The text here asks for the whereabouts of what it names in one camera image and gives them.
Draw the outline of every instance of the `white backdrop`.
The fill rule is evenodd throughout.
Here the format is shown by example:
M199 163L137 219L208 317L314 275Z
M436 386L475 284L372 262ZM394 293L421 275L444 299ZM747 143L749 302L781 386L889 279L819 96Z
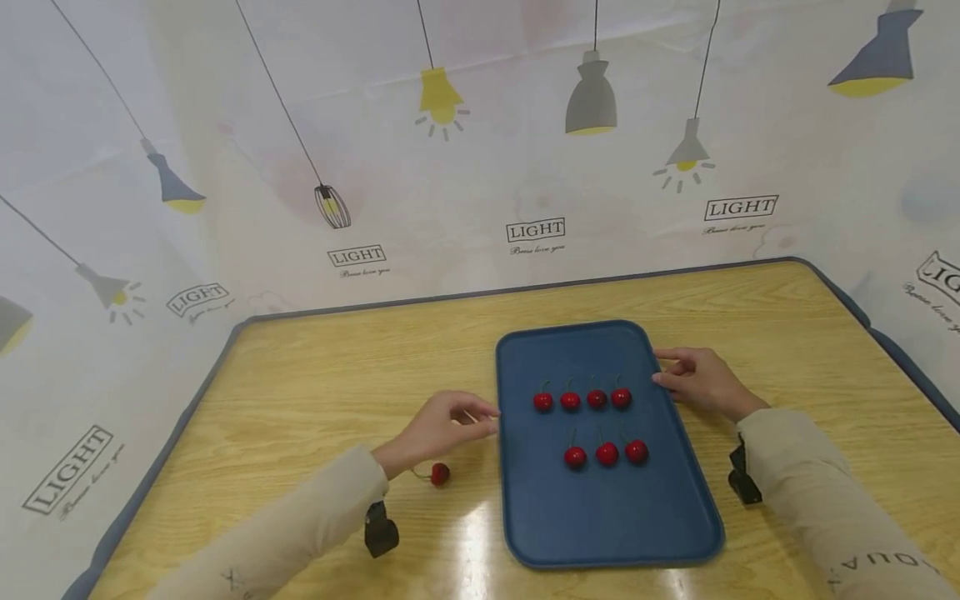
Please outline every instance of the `white backdrop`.
M2 0L8 594L251 315L796 255L960 406L960 5L720 2Z

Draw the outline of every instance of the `black wristband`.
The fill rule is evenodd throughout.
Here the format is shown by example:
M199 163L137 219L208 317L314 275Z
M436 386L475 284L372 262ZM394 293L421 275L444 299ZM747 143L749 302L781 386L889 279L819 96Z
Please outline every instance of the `black wristband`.
M367 509L364 525L364 543L372 557L380 558L400 544L400 532L396 523L387 518L387 506L381 500Z

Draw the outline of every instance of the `pendant lamp illustration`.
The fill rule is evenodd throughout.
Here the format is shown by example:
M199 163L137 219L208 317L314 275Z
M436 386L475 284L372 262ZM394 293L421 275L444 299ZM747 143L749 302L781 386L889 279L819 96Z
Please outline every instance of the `pendant lamp illustration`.
M143 313L135 307L136 303L146 302L147 300L135 295L135 292L139 287L140 283L131 283L127 279L117 279L115 277L102 276L96 273L93 269L83 264L79 260L73 257L72 254L63 249L63 247L55 242L49 235L43 232L33 221L30 220L27 215L20 212L20 209L10 203L6 198L0 196L0 202L7 205L7 208L12 210L18 217L23 219L23 221L33 228L37 233L40 234L44 240L47 241L51 246L56 248L61 254L66 256L66 258L73 263L77 275L83 277L87 283L93 288L93 293L97 296L97 299L104 306L104 309L109 311L109 321L115 323L117 316L123 318L127 322L127 325L133 324L133 319L131 315L143 319ZM0 343L3 343L3 338L5 335L5 323L3 322L6 319L7 309L2 303L0 303Z
M430 38L426 34L426 21L423 20L423 7L420 5L420 0L417 0L417 10L420 12L423 40L426 42L426 56L430 59L430 68L420 72L420 82L423 84L423 92L420 94L420 112L429 112L429 116L422 115L414 121L414 124L422 125L429 120L430 128L426 132L427 137L433 137L439 127L444 135L444 142L448 142L450 141L449 126L453 125L458 131L463 131L464 126L460 124L457 115L466 116L470 111L466 108L457 108L464 103L464 99L453 88L453 84L446 76L446 69L434 66L433 53L430 52Z
M280 107L283 108L283 114L287 116L287 121L290 123L290 128L293 129L294 135L297 137L297 141L300 143L300 148L303 150L303 155L306 156L306 161L310 163L310 168L313 169L313 174L317 178L317 187L313 189L314 200L317 203L317 208L320 210L321 214L324 216L324 220L328 225L334 229L342 229L350 227L350 213L347 210L347 205L344 204L344 200L340 197L340 194L337 193L337 190L333 188L332 185L327 185L320 178L320 171L317 170L317 165L314 164L313 158L310 157L310 153L306 149L306 144L303 143L303 138L300 137L300 131L297 129L297 125L294 123L294 119L290 116L290 110L287 109L287 105L283 102L283 96L280 95L280 90L276 87L276 82L274 81L274 76L270 72L270 67L267 66L266 59L263 58L263 53L260 52L260 45L256 43L256 37L253 36L253 29L250 27L250 22L247 20L247 16L243 12L243 8L240 6L240 0L234 0L237 10L240 11L240 18L243 19L243 24L247 28L247 34L250 36L250 41L253 42L253 49L256 50L256 55L260 57L260 63L263 65L263 70L267 73L267 79L270 80L270 85L274 89L274 94L276 98L280 101Z
M684 139L681 140L680 144L677 145L676 150L674 150L673 154L670 155L670 158L667 159L667 168L654 171L655 176L666 175L666 179L663 180L663 186L660 189L666 189L666 186L676 179L677 193L680 194L684 191L684 181L686 175L690 175L690 177L693 179L693 182L697 185L700 185L702 180L697 168L713 169L716 167L716 165L712 162L707 162L707 160L710 159L710 155L707 153L707 149L704 148L703 143L701 143L698 134L700 130L700 100L703 98L704 94L704 79L707 76L707 65L710 59L710 46L713 43L713 30L716 29L719 18L720 0L717 0L716 13L713 16L713 24L710 26L710 34L707 38L707 51L704 53L704 68L700 73L700 88L697 91L697 104L693 109L693 117L686 120ZM671 169L669 168L671 166L675 169L672 174Z
M869 98L913 79L907 30L923 11L916 0L891 0L876 19L876 37L867 42L828 87L848 98Z
M571 135L595 135L616 127L616 98L607 81L606 60L597 52L597 17L600 0L593 2L593 50L584 53L583 63L577 67L580 82L573 88L566 105L566 132Z
M60 13L60 16L63 17L63 20L66 21L66 24L70 27L70 31L72 31L77 37L77 39L86 49L86 52L90 55L93 61L97 63L100 71L104 74L104 77L107 78L107 83L110 84L110 87L113 89L113 93L116 94L116 97L120 100L120 104L123 105L124 110L130 116L130 120L133 121L133 126L136 127L136 130L140 133L140 145L147 153L147 159L154 164L160 173L160 199L165 205L183 214L192 215L200 212L200 209L204 207L206 197L193 191L190 186L184 183L183 180L180 179L177 174L170 169L170 166L167 164L166 156L158 153L156 148L154 148L154 145L149 139L147 139L147 134L143 132L143 128L140 127L139 121L137 121L136 117L133 116L133 111L130 109L127 101L124 100L120 90L117 89L116 84L113 83L113 79L110 77L106 68L102 63L100 63L97 55L93 54L93 50L91 50L86 44L86 41L80 35L80 32L77 31L77 28L74 27L73 23L70 22L70 19L67 18L66 14L60 8L60 5L57 4L57 1L50 0L50 2L54 5L54 8L57 9L57 12Z
M33 324L34 313L0 296L0 358L13 352L23 342Z

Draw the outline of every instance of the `red cherry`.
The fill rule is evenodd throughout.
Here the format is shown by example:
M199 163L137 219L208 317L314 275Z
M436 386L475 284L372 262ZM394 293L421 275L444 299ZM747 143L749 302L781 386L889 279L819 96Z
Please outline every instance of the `red cherry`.
M560 396L560 405L572 412L580 408L580 395L576 392L567 392Z
M571 446L564 452L564 462L570 468L580 468L587 462L587 452L580 446Z
M620 458L620 451L610 442L601 444L601 446L597 448L597 460L600 461L600 464L604 467L612 467L616 464L616 459L618 458Z
M610 402L617 408L627 408L634 397L627 388L618 388L610 394Z
M549 412L553 408L553 397L547 392L540 392L534 396L534 407L542 413Z
M603 390L593 390L587 394L587 404L596 409L603 408L607 403L607 394Z
M450 478L450 467L443 463L434 463L433 468L430 469L430 483L436 487L440 487L446 480Z
M640 465L646 462L647 457L650 456L650 450L647 449L647 444L644 444L641 440L633 440L624 446L623 453L627 455L627 460L634 465Z

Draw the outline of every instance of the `plastic tray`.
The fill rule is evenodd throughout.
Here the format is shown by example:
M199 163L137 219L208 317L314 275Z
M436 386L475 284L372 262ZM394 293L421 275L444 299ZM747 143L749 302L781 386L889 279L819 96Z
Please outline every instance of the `plastic tray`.
M514 556L532 568L696 564L724 544L724 528L669 394L651 381L660 366L646 333L628 321L576 324L505 336L496 347L500 410L503 528ZM633 394L620 411L587 405L595 387L608 397L614 380ZM560 395L581 396L567 413ZM549 380L554 407L541 414L533 396ZM646 442L650 456L626 460L623 427ZM587 464L570 470L564 453L575 444ZM594 457L612 442L620 460L607 468Z

